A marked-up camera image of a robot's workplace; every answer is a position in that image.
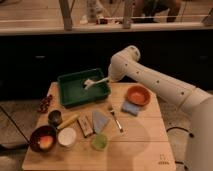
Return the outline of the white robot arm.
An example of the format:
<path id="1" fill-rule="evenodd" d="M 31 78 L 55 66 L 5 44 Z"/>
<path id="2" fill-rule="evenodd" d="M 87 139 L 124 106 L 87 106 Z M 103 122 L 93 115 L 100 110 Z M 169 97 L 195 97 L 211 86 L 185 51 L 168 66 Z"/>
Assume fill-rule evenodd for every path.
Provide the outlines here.
<path id="1" fill-rule="evenodd" d="M 130 45 L 110 60 L 112 82 L 128 76 L 191 116 L 184 166 L 186 171 L 213 171 L 213 95 L 138 63 L 140 50 Z"/>

